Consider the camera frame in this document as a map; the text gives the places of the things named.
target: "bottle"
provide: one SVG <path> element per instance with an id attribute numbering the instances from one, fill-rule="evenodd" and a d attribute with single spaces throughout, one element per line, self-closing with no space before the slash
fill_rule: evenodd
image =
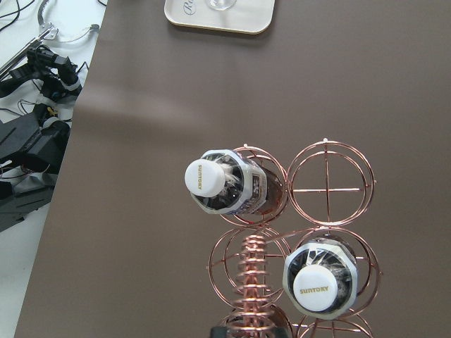
<path id="1" fill-rule="evenodd" d="M 357 262 L 349 244 L 327 235 L 301 245 L 285 260 L 283 288 L 305 315 L 342 315 L 357 297 Z"/>
<path id="2" fill-rule="evenodd" d="M 276 174 L 228 149 L 209 150 L 189 164 L 185 184 L 197 204 L 215 214 L 265 215 L 283 195 Z"/>

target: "white bottle cap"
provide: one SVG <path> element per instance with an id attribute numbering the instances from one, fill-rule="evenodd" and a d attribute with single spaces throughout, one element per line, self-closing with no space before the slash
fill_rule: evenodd
<path id="1" fill-rule="evenodd" d="M 337 280 L 329 269 L 308 265 L 297 273 L 293 292 L 303 308 L 313 312 L 324 311 L 337 297 Z"/>
<path id="2" fill-rule="evenodd" d="M 208 160 L 195 160 L 185 171 L 185 184 L 196 196 L 213 197 L 221 192 L 226 183 L 221 165 Z"/>

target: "brown table surface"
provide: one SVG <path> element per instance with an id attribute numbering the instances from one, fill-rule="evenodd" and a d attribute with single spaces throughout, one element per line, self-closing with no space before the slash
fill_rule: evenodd
<path id="1" fill-rule="evenodd" d="M 247 142 L 288 166 L 323 137 L 378 180 L 350 226 L 384 271 L 375 336 L 445 337 L 451 1 L 277 1 L 258 36 L 172 26 L 163 3 L 109 3 L 16 337 L 207 337 L 228 307 L 205 265 L 230 227 L 186 165 Z"/>

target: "white floor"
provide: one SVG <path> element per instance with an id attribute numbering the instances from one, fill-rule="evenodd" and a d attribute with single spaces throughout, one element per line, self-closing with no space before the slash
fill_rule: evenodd
<path id="1" fill-rule="evenodd" d="M 31 0 L 20 0 L 23 7 Z M 23 10 L 20 18 L 12 26 L 0 32 L 0 66 L 5 64 L 25 43 L 37 36 L 39 27 L 37 11 L 42 0 L 36 0 Z M 15 1 L 0 3 L 0 16 L 16 11 Z M 101 24 L 105 7 L 97 0 L 50 0 L 44 12 L 46 21 L 50 21 L 59 29 L 60 39 L 70 39 L 91 24 Z M 8 24 L 14 15 L 0 19 L 0 27 Z M 82 65 L 91 62 L 97 40 L 97 34 L 83 37 L 71 43 L 46 42 L 55 53 L 69 56 L 71 61 Z M 82 84 L 87 70 L 80 72 Z M 34 101 L 38 91 L 31 82 L 24 84 L 11 95 L 0 99 L 1 108 L 18 110 L 19 99 Z M 14 119 L 13 114 L 0 111 L 0 120 L 8 122 Z M 12 338 L 16 330 L 20 309 L 22 307 L 28 280 L 35 260 L 37 246 L 44 227 L 49 205 L 29 214 L 22 223 L 0 232 L 0 338 Z"/>

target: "copper wire bottle holder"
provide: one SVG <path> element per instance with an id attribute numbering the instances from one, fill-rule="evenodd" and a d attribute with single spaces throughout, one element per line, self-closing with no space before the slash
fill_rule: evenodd
<path id="1" fill-rule="evenodd" d="M 290 337 L 313 337 L 317 332 L 330 332 L 331 337 L 343 332 L 360 334 L 361 337 L 373 337 L 373 333 L 367 321 L 361 316 L 378 293 L 381 282 L 381 269 L 373 249 L 357 233 L 343 228 L 355 221 L 365 213 L 372 201 L 376 181 L 371 166 L 363 153 L 341 142 L 324 139 L 300 151 L 288 170 L 263 149 L 247 146 L 234 149 L 242 156 L 257 162 L 260 166 L 271 165 L 276 168 L 275 174 L 283 182 L 283 196 L 277 209 L 268 214 L 252 217 L 253 215 L 221 215 L 227 222 L 235 227 L 224 233 L 215 243 L 209 257 L 209 278 L 211 285 L 218 297 L 228 304 L 232 311 L 224 318 L 220 325 L 227 327 L 227 337 L 288 337 L 277 335 L 275 328 L 282 327 Z M 359 187 L 332 187 L 330 183 L 330 159 L 338 157 L 344 159 L 357 171 L 362 180 Z M 296 187 L 297 178 L 306 163 L 314 159 L 323 159 L 324 188 L 299 188 Z M 348 216 L 334 220 L 332 217 L 331 195 L 361 193 L 362 199 L 357 209 Z M 317 219 L 309 215 L 301 207 L 299 196 L 303 194 L 324 194 L 326 200 L 326 219 Z M 288 200 L 294 209 L 307 221 L 313 223 L 313 227 L 279 233 L 269 227 L 269 223 L 278 218 L 285 210 Z M 353 241 L 359 254 L 355 258 L 359 270 L 366 271 L 361 276 L 357 300 L 354 308 L 333 320 L 321 320 L 303 315 L 300 320 L 292 323 L 283 310 L 277 305 L 277 301 L 283 293 L 283 289 L 272 290 L 267 282 L 269 258 L 285 259 L 296 248 L 303 245 L 309 239 L 318 235 L 339 235 Z M 294 245 L 288 244 L 289 237 L 296 237 Z M 232 249 L 234 242 L 241 241 L 240 252 Z M 226 296 L 224 286 L 219 287 L 214 269 L 222 265 L 223 275 L 228 288 L 234 290 L 235 296 Z"/>

